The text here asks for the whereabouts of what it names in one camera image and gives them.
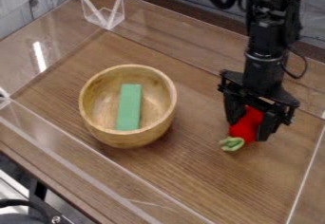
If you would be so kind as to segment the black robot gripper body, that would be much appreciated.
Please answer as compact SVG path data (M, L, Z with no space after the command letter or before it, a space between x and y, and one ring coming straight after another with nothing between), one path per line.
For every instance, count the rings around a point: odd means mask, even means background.
M243 74L241 72L222 70L219 76L220 83L216 90L223 95L226 92L235 94L241 97L245 106L249 105L262 112L278 108L282 111L282 124L291 124L294 110L299 107L299 102L282 86L273 88L265 93L259 93L243 86Z

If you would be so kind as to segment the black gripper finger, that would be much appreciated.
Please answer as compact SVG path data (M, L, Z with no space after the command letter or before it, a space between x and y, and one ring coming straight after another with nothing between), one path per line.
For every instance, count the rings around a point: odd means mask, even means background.
M228 92L223 95L226 120L228 124L235 124L246 113L245 103L241 97Z
M282 123L282 111L273 108L262 113L262 123L258 126L257 141L267 141L269 136L277 132Z

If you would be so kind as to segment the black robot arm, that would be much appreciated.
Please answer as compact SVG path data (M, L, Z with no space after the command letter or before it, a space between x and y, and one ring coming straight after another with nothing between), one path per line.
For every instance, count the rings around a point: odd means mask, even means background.
M243 70L224 69L219 73L226 120L236 125L250 114L258 115L253 140L266 141L282 124L291 124L299 107L298 100L283 89L283 78L299 77L287 70L287 57L302 29L301 0L210 1L219 9L242 9L249 37Z

